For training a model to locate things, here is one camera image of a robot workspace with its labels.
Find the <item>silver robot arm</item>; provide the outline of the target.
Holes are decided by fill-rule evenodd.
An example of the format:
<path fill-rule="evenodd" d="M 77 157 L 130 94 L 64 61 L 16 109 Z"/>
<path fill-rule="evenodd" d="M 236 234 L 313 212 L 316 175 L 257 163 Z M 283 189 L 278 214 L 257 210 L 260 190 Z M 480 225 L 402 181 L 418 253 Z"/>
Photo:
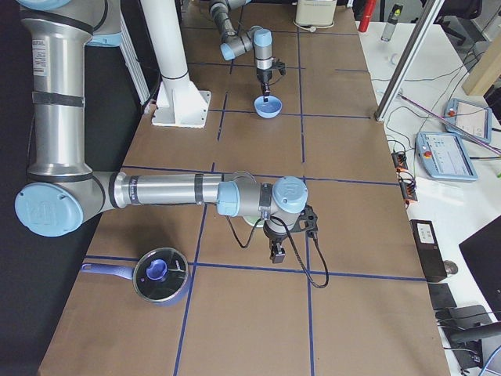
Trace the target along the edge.
<path fill-rule="evenodd" d="M 114 208 L 146 204 L 216 204 L 219 215 L 254 217 L 264 222 L 271 260 L 282 262 L 282 242 L 306 231 L 308 189 L 286 176 L 274 184 L 257 183 L 246 172 L 221 175 L 140 175 L 94 172 L 85 163 L 85 46 L 119 46 L 121 1 L 17 1 L 31 33 L 36 157 L 27 184 L 16 196 L 18 219 L 33 233 L 60 237 L 94 216 Z M 272 71 L 284 64 L 272 56 L 271 31 L 259 26 L 240 38 L 229 11 L 250 1 L 210 1 L 210 14 L 222 33 L 227 60 L 254 51 L 257 77 L 270 111 Z M 189 77 L 175 1 L 140 1 L 160 68 L 153 124 L 203 128 L 211 100 Z"/>
<path fill-rule="evenodd" d="M 261 26 L 253 26 L 243 34 L 238 34 L 229 16 L 232 10 L 248 3 L 250 1 L 210 1 L 209 13 L 221 35 L 220 50 L 224 60 L 234 60 L 246 52 L 254 52 L 257 79 L 263 101 L 267 103 L 272 72 L 277 62 L 272 55 L 272 33 Z"/>

